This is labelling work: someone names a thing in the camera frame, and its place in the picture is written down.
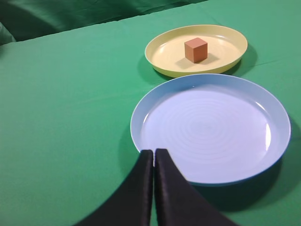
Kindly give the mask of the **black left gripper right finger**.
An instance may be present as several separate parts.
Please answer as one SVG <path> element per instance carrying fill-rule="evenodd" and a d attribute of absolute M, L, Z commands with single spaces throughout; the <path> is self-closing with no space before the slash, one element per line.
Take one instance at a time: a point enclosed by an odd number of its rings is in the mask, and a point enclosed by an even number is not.
<path fill-rule="evenodd" d="M 168 150 L 155 151 L 155 204 L 159 226 L 236 226 L 191 186 Z"/>

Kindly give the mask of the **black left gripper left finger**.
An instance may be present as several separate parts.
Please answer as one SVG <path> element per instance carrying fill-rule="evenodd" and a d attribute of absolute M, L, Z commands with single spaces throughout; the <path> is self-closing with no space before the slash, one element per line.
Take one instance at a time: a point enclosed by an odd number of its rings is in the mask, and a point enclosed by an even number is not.
<path fill-rule="evenodd" d="M 153 194 L 153 152 L 142 150 L 118 189 L 77 226 L 148 226 Z"/>

